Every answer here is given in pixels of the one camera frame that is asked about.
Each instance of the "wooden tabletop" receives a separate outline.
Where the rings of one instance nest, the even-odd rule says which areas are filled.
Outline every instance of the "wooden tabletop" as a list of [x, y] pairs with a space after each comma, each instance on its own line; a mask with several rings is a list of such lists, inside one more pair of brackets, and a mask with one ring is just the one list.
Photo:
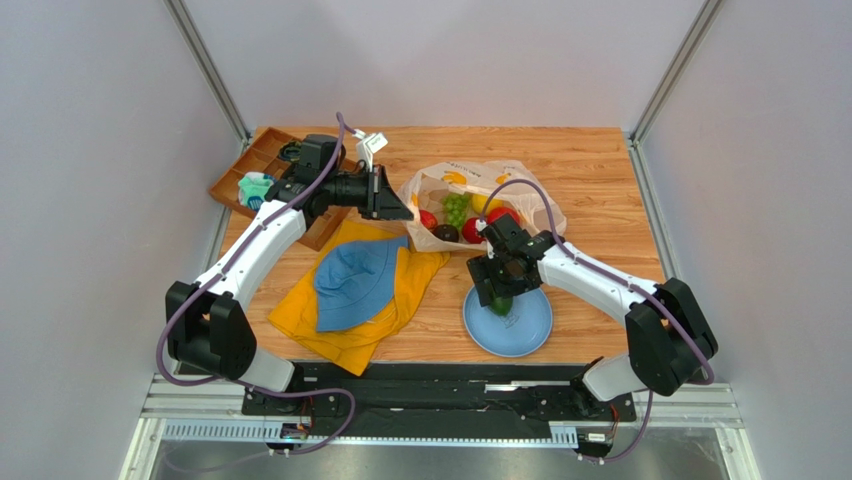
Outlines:
[[[296, 137], [336, 135], [336, 128], [278, 127]], [[568, 218], [565, 238], [586, 254], [632, 275], [663, 280], [639, 187], [622, 133], [611, 128], [360, 127], [383, 131], [390, 144], [376, 155], [398, 189], [417, 170], [445, 160], [520, 160], [539, 179]], [[355, 152], [347, 135], [346, 148]], [[353, 211], [350, 219], [364, 221]], [[222, 253], [248, 226], [231, 215]], [[399, 222], [370, 222], [405, 233]], [[295, 244], [257, 290], [248, 318], [260, 345], [293, 360], [317, 359], [267, 320], [269, 313], [316, 260]], [[373, 361], [586, 363], [627, 348], [624, 330], [601, 311], [564, 291], [542, 287], [553, 308], [553, 331], [536, 352], [523, 358], [492, 355], [471, 340], [461, 307], [472, 286], [465, 261], [453, 253], [432, 280], [417, 314], [396, 336], [382, 340]]]

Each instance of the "wooden tray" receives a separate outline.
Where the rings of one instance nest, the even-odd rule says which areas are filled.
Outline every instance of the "wooden tray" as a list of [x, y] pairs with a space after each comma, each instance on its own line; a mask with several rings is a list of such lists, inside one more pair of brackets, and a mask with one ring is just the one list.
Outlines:
[[[251, 146], [231, 165], [231, 168], [210, 187], [210, 195], [234, 212], [254, 218], [255, 212], [252, 209], [240, 205], [237, 197], [240, 190], [238, 182], [247, 172], [263, 172], [275, 178], [281, 178], [287, 169], [287, 162], [277, 158], [278, 151], [291, 140], [300, 139], [275, 128], [269, 128], [258, 135]], [[347, 158], [344, 159], [343, 165], [345, 169], [351, 170], [355, 167], [355, 162]], [[316, 219], [307, 233], [302, 235], [299, 243], [319, 251], [349, 210], [348, 207], [329, 207], [325, 215]]]

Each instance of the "red apple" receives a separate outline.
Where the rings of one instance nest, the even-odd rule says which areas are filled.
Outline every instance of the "red apple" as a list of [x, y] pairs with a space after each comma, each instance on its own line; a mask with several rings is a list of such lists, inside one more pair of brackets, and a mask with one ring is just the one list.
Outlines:
[[494, 223], [494, 221], [496, 221], [503, 215], [511, 215], [512, 218], [514, 218], [515, 221], [518, 223], [518, 225], [521, 224], [521, 216], [518, 215], [518, 212], [512, 210], [509, 207], [497, 207], [494, 210], [491, 210], [491, 213], [488, 214], [488, 218], [485, 220], [485, 223], [491, 225], [492, 223]]
[[467, 221], [464, 222], [464, 226], [462, 227], [462, 237], [467, 240], [467, 243], [472, 243], [474, 245], [485, 241], [484, 238], [479, 236], [479, 232], [476, 230], [476, 217], [468, 218]]
[[432, 230], [438, 226], [438, 219], [430, 212], [420, 210], [420, 223], [422, 223], [427, 229]]

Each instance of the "yellow shirt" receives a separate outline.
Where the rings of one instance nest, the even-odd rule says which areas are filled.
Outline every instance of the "yellow shirt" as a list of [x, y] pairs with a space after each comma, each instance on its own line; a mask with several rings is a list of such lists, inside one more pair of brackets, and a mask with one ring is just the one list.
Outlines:
[[438, 270], [450, 260], [450, 254], [419, 253], [400, 248], [394, 274], [394, 296], [375, 317], [340, 332], [317, 333], [317, 296], [314, 274], [317, 266], [334, 247], [356, 240], [389, 240], [398, 235], [369, 225], [344, 221], [320, 251], [313, 268], [269, 314], [269, 321], [300, 345], [331, 360], [355, 375], [361, 375], [379, 341], [399, 332], [408, 324], [426, 287]]

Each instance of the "plastic bag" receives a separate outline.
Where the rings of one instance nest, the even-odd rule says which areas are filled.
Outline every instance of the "plastic bag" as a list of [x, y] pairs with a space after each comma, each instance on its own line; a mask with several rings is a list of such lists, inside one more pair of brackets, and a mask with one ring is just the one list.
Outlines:
[[[414, 221], [405, 224], [414, 247], [419, 252], [484, 251], [484, 242], [474, 245], [461, 238], [459, 243], [454, 243], [435, 237], [420, 223], [420, 210], [431, 212], [438, 219], [438, 223], [445, 223], [446, 216], [441, 199], [449, 193], [470, 193], [487, 197], [498, 185], [516, 178], [525, 178], [542, 186], [535, 176], [517, 160], [485, 163], [444, 162], [418, 171], [399, 189], [399, 198], [414, 212]], [[501, 190], [496, 198], [503, 201], [503, 206], [518, 212], [521, 217], [521, 227], [530, 232], [530, 235], [535, 235], [542, 230], [550, 230], [544, 202], [528, 185], [510, 185]], [[568, 220], [550, 195], [547, 199], [553, 210], [556, 233], [561, 235], [568, 225]], [[476, 216], [477, 214], [468, 207], [467, 217]]]

